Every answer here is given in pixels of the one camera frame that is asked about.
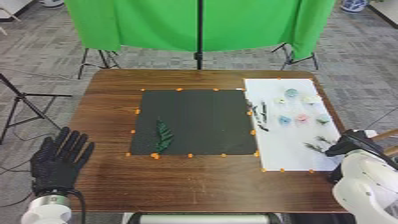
metal pole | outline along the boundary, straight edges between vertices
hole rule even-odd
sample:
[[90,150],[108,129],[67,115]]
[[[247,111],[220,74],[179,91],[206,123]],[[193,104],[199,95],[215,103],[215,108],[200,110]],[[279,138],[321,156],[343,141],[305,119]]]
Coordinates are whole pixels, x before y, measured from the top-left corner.
[[202,70],[202,15],[204,15],[204,0],[197,0],[197,52],[195,62],[197,70]]

black glove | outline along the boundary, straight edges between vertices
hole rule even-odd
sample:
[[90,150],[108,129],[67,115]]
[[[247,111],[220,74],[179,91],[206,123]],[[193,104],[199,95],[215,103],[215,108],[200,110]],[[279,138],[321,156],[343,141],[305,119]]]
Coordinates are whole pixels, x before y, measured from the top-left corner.
[[327,156],[344,155],[350,151],[362,149],[375,155],[382,154],[382,147],[373,142],[364,131],[346,130],[335,145],[325,151]]
[[83,150],[89,136],[80,135],[78,131],[69,132],[69,128],[64,127],[55,141],[51,137],[44,139],[30,159],[35,195],[53,190],[65,193],[74,189],[78,172],[92,154],[94,143],[89,143]]

light stand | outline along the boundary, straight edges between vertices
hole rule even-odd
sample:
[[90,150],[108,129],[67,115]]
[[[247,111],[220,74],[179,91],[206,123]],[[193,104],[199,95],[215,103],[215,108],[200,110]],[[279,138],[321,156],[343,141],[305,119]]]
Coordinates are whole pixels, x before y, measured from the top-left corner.
[[[81,74],[83,74],[83,68],[85,68],[85,66],[94,66],[94,67],[97,67],[101,69],[110,69],[113,67],[120,68],[120,66],[119,66],[119,64],[115,62],[113,56],[112,56],[112,54],[117,55],[117,53],[113,51],[112,51],[112,54],[110,54],[108,51],[97,50],[97,54],[99,54],[101,61],[103,61],[103,66],[87,63],[85,61],[87,61],[89,50],[90,50],[89,48],[85,48],[85,50],[83,50],[83,59],[81,59],[80,68],[78,68],[78,79],[81,79]],[[112,66],[110,66],[108,61],[105,59],[103,53],[106,54],[106,57],[108,57],[110,61],[113,62],[113,65]]]
[[[1,138],[0,138],[0,145],[3,143],[3,137],[7,134],[7,130],[10,127],[17,126],[19,124],[25,124],[26,122],[37,120],[37,119],[46,119],[51,123],[51,125],[60,129],[58,125],[55,124],[53,120],[49,119],[49,117],[46,116],[46,112],[49,109],[49,106],[53,104],[53,100],[57,97],[71,97],[71,95],[58,95],[58,94],[32,94],[32,93],[21,93],[19,90],[16,89],[16,86],[12,85],[12,83],[9,82],[3,74],[0,73],[0,81],[3,82],[7,88],[12,90],[16,97],[14,97],[14,104],[12,104],[12,108],[10,108],[10,113],[9,113],[9,118],[7,118],[7,122],[5,122],[5,126],[3,126],[3,132],[1,132]],[[41,96],[41,97],[51,97],[49,103],[46,105],[44,110],[41,111],[39,108],[35,107],[33,103],[28,101],[26,96]],[[10,124],[12,121],[12,117],[14,117],[14,113],[16,113],[16,107],[17,107],[17,103],[23,102],[28,106],[28,108],[32,109],[33,113],[35,113],[35,117],[28,118],[26,120],[14,122]]]
[[202,70],[202,14],[204,14],[204,0],[197,0],[197,52],[193,59],[197,62],[195,68]]
[[279,45],[279,47],[273,49],[272,53],[275,53],[279,49],[282,49],[284,56],[286,56],[286,61],[284,61],[280,70],[284,70],[286,65],[293,65],[293,64],[300,63],[302,61],[305,61],[307,59],[312,59],[314,69],[316,70],[319,69],[318,60],[316,60],[316,57],[314,57],[314,53],[311,53],[311,56],[307,58],[304,58],[298,61],[295,61],[295,59],[293,59],[293,51],[288,54],[286,43]]

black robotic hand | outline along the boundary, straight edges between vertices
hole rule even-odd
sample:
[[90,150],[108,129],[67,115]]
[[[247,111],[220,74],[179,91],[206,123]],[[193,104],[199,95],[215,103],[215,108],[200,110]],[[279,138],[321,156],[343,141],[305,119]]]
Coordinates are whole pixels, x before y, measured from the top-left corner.
[[74,190],[78,172],[94,150],[92,142],[83,149],[87,139],[89,136],[80,135],[78,131],[71,132],[67,127],[62,128],[55,141],[51,137],[44,139],[30,159],[35,195],[53,190],[62,193]]

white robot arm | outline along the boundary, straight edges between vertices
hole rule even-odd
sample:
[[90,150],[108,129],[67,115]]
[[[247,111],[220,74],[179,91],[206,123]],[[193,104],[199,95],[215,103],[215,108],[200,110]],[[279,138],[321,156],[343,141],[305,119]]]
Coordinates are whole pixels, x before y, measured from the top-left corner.
[[39,197],[28,205],[21,224],[65,224],[71,219],[69,199],[62,195]]
[[398,172],[385,161],[366,151],[348,153],[343,164],[343,179],[332,194],[353,214],[357,224],[398,224],[385,208],[398,200]]

